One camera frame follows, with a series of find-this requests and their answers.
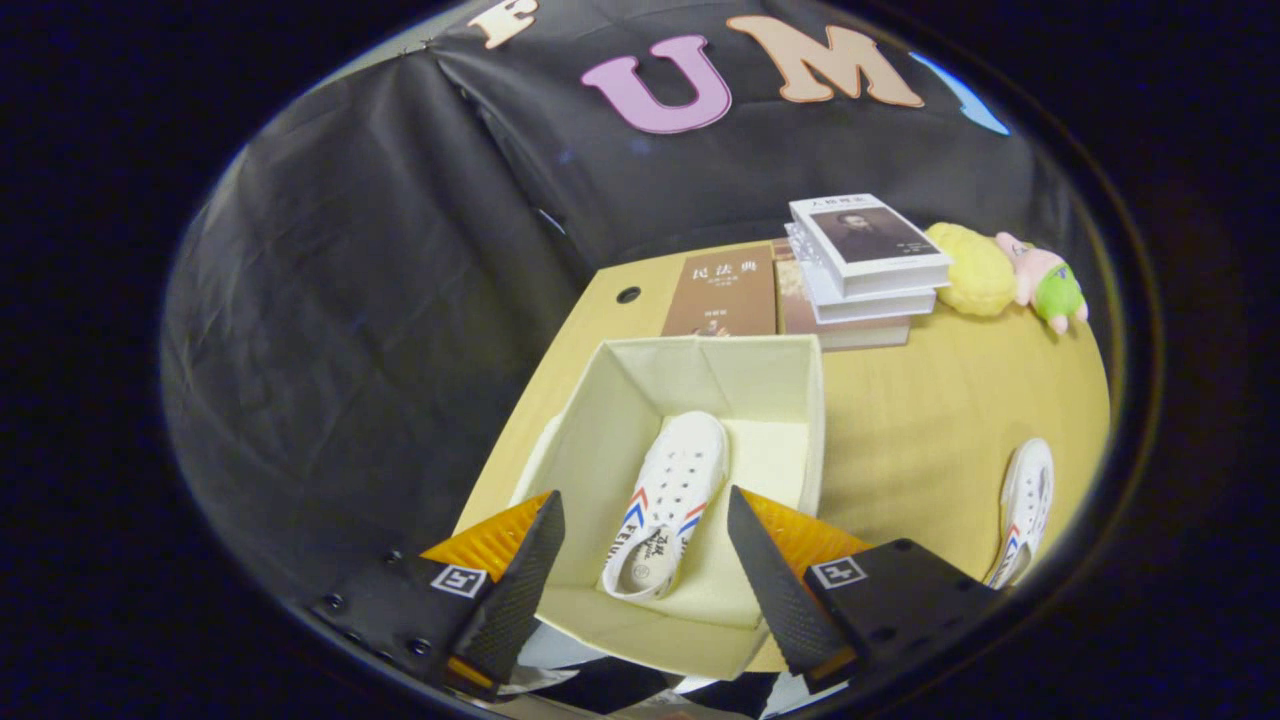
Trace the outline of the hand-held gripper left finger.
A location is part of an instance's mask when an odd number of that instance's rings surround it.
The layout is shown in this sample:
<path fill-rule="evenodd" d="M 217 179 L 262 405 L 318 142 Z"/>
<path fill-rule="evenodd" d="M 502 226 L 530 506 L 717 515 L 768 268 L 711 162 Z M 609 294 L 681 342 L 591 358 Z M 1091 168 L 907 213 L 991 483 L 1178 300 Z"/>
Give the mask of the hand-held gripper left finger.
<path fill-rule="evenodd" d="M 310 610 L 419 680 L 494 700 L 538 625 L 564 528 L 550 491 L 420 553 L 388 551 Z"/>

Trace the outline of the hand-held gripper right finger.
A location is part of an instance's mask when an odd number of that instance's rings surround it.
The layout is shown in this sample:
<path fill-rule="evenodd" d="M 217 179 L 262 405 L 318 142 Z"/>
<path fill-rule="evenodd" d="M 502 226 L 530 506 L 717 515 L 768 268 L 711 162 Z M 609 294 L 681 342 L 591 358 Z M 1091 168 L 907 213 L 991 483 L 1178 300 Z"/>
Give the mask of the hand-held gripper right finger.
<path fill-rule="evenodd" d="M 788 671 L 812 692 L 873 691 L 916 674 L 1001 601 L 913 539 L 872 546 L 740 487 L 727 528 Z"/>

